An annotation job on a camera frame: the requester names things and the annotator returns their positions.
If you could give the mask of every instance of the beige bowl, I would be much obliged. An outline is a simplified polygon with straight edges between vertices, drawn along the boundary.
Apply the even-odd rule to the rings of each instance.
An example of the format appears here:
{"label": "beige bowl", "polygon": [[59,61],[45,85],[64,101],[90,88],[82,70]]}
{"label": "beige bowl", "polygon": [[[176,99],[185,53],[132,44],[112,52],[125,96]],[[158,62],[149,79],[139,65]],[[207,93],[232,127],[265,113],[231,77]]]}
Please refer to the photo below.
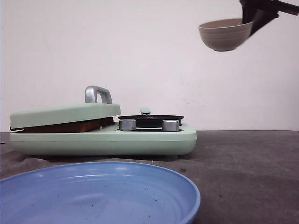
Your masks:
{"label": "beige bowl", "polygon": [[205,45],[213,50],[234,50],[250,36],[252,23],[242,24],[242,19],[207,22],[199,26],[199,33]]}

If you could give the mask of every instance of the toy stove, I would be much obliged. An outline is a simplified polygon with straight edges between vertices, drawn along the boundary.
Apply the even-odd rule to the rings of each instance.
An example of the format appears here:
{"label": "toy stove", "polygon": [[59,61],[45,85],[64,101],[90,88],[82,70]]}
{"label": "toy stove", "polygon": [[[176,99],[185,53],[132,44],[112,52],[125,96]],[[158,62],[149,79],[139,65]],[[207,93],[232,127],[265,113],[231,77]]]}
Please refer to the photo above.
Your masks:
{"label": "toy stove", "polygon": [[[97,94],[102,103],[97,102]],[[196,131],[183,116],[120,115],[109,90],[89,86],[85,103],[11,114],[10,140],[32,155],[181,155],[193,150]]]}

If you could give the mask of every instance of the white backdrop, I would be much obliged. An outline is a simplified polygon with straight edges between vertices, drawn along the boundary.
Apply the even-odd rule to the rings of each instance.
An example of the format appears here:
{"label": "white backdrop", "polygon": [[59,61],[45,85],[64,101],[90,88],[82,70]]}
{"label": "white backdrop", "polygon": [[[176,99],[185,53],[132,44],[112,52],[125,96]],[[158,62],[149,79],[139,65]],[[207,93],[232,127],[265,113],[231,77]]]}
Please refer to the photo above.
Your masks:
{"label": "white backdrop", "polygon": [[2,0],[1,131],[12,112],[84,102],[88,85],[122,115],[299,130],[299,18],[280,13],[234,51],[203,44],[199,24],[241,15],[238,0]]}

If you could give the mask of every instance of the lid handle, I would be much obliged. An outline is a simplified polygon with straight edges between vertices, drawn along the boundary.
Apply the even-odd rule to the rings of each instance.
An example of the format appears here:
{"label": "lid handle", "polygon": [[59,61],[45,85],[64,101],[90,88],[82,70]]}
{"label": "lid handle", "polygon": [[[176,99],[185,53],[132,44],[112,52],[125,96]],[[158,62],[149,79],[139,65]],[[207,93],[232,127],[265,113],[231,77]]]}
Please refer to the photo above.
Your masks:
{"label": "lid handle", "polygon": [[98,87],[95,85],[90,85],[85,89],[85,102],[86,103],[97,103],[97,94],[101,95],[102,103],[111,104],[111,94],[108,89]]}

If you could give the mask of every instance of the blue plastic plate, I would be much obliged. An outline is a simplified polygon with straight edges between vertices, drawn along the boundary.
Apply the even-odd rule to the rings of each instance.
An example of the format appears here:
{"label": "blue plastic plate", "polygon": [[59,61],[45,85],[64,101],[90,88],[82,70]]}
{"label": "blue plastic plate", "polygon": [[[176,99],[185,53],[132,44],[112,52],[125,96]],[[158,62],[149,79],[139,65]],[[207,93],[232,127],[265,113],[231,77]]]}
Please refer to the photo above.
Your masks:
{"label": "blue plastic plate", "polygon": [[1,181],[2,224],[190,224],[195,184],[169,169],[132,162],[57,166]]}

